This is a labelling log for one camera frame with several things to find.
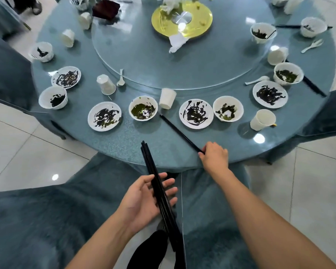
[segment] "yellow plate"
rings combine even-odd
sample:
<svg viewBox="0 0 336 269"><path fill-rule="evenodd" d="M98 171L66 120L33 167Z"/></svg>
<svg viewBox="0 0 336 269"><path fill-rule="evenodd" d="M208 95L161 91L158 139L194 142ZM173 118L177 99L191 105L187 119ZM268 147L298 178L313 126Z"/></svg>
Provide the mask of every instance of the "yellow plate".
<svg viewBox="0 0 336 269"><path fill-rule="evenodd" d="M178 12L181 14L187 11L192 14L192 21L188 24L176 25L171 21L172 14ZM210 9L198 1L183 0L179 8L173 9L168 15L160 7L152 14L152 25L154 29L164 36L175 35L180 31L183 36L194 38L205 33L213 22L213 15Z"/></svg>

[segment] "right hand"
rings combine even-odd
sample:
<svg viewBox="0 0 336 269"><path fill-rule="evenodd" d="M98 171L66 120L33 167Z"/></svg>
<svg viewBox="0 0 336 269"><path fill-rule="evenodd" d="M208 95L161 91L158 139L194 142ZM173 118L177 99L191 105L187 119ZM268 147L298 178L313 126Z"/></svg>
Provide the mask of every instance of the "right hand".
<svg viewBox="0 0 336 269"><path fill-rule="evenodd" d="M228 150L223 149L219 144L207 142L202 151L198 153L204 169L211 175L218 175L228 169Z"/></svg>

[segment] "blue table surface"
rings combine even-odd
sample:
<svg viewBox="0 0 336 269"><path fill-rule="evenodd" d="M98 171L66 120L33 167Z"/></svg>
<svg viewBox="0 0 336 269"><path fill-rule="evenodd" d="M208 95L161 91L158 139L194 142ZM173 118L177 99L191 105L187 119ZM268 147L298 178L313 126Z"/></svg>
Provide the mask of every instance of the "blue table surface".
<svg viewBox="0 0 336 269"><path fill-rule="evenodd" d="M197 146L203 147L207 141L215 141L227 148L231 163L255 157L296 134L319 111L326 98L315 94L303 82L288 87L287 104L280 109L272 110L277 117L277 127L256 132L250 129L249 122L263 107L253 98L251 90L254 85L245 86L244 82L258 79L263 75L272 79L273 66L267 63L266 55L271 45L278 45L288 47L289 61L299 65L305 75L328 94L336 67L336 48L332 33L326 31L319 35L318 38L324 39L324 44L301 54L300 51L309 46L313 39L303 38L298 29L278 29L277 36L271 45L257 46L246 35L246 32L249 32L246 26L249 22L247 18L272 24L299 24L308 16L321 17L312 6L312 2L305 0L293 15L288 16L283 13L282 8L271 6L270 0L200 1L205 3L213 13L211 30L202 35L202 38L188 41L175 54L168 54L169 43L164 42L162 38L157 38L159 42L155 41L150 30L150 33L146 34L150 39L136 40L136 54L134 52L126 54L123 50L129 45L134 45L132 44L133 35L124 36L105 32L113 28L102 26L98 21L94 22L90 30L83 31L77 20L79 12L69 4L69 0L61 0L45 22L37 39L37 41L50 42L53 45L55 57L48 63L32 64L35 86L38 93L41 93L51 85L50 79L53 72L64 66L78 67L82 77L75 87L67 90L69 99L67 106L61 110L50 111L52 120L77 140L120 160L144 164L140 150L140 143L144 140L149 145L157 167L169 170L201 167L196 152L158 115L148 122L138 122L133 120L128 112L131 100L137 96L150 95L159 101L160 88L174 88L173 86L181 83L177 90L177 97L184 99L176 99L170 110L161 110L161 112ZM147 5L147 2L156 2L156 0L142 0L142 6ZM129 19L132 24L132 34L136 34L135 29L144 30L143 20L144 15L137 16L133 20ZM224 28L240 30L240 33L232 39L222 41L220 38L225 38L227 32L220 34L219 31ZM66 48L60 41L60 34L65 29L72 29L75 32L76 41L73 48ZM130 42L116 43L119 40L117 38L126 38ZM157 57L157 61L149 63L153 57L149 53L145 54L145 51L155 47L158 54L154 56ZM199 49L203 51L202 54L192 54ZM117 57L117 53L123 54L124 62L116 63L110 58L109 53L112 53L113 57ZM182 66L184 73L176 72L174 66L164 67L163 65L162 67L164 58L169 59L170 64ZM191 66L192 62L186 58L196 60L202 68L199 74L192 74L189 79L186 75L189 72L188 66ZM110 131L94 131L87 123L90 109L97 103L110 100L101 93L96 78L98 75L106 74L113 82L117 82L119 79L117 71L121 66L127 70L127 76L131 81L127 80L126 85L117 88L110 97L121 107L122 120ZM196 89L207 85L212 87ZM214 118L205 129L194 130L184 126L179 120L179 107L186 100L199 98L213 105L214 100L222 95L236 97L242 102L244 115L237 122L225 123Z"/></svg>

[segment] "crumpled napkin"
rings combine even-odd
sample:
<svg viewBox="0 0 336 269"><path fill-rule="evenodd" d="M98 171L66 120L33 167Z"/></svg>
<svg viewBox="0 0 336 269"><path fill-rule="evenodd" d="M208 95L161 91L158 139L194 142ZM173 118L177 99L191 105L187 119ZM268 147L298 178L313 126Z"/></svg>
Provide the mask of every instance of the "crumpled napkin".
<svg viewBox="0 0 336 269"><path fill-rule="evenodd" d="M92 8L92 16L111 21L118 14L120 7L120 4L113 1L101 0Z"/></svg>
<svg viewBox="0 0 336 269"><path fill-rule="evenodd" d="M178 34L170 36L169 41L172 47L169 49L169 53L175 53L188 40L189 38L184 37L180 32L178 32Z"/></svg>
<svg viewBox="0 0 336 269"><path fill-rule="evenodd" d="M163 0L163 5L161 6L161 9L169 14L174 8L179 8L179 3L181 1L182 0Z"/></svg>

